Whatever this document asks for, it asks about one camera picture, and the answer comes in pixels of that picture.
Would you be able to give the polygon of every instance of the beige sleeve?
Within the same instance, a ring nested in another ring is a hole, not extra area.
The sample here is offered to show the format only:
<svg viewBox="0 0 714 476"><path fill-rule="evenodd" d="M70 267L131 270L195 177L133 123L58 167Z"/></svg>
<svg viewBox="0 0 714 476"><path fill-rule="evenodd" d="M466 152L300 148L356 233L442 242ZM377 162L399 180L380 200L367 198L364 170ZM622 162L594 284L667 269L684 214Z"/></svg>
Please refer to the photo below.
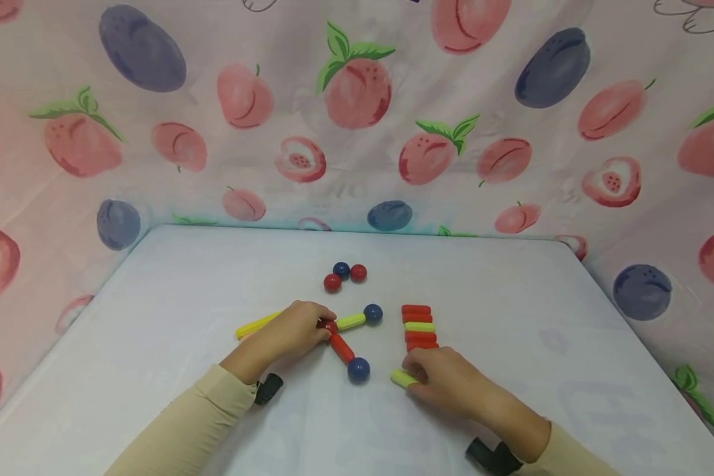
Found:
<svg viewBox="0 0 714 476"><path fill-rule="evenodd" d="M551 424L549 441L542 456L532 464L523 465L522 476L621 476L605 461L593 455L573 439L566 430Z"/></svg>
<svg viewBox="0 0 714 476"><path fill-rule="evenodd" d="M198 476L253 404L255 385L212 366L130 443L105 476Z"/></svg>

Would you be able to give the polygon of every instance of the dark blue ball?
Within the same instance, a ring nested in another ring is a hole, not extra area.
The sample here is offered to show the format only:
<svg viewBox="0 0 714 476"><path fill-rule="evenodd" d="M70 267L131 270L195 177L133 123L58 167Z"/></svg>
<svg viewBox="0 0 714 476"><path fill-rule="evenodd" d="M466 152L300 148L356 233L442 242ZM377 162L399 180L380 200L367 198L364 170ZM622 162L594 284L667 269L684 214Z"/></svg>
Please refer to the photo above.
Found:
<svg viewBox="0 0 714 476"><path fill-rule="evenodd" d="M370 364L363 357L355 357L346 366L349 380L353 382L363 382L370 376Z"/></svg>
<svg viewBox="0 0 714 476"><path fill-rule="evenodd" d="M362 312L368 324L378 324L383 319L383 310L378 304L368 304Z"/></svg>
<svg viewBox="0 0 714 476"><path fill-rule="evenodd" d="M338 274L338 277L345 280L349 277L349 265L343 261L338 261L333 265L333 274Z"/></svg>

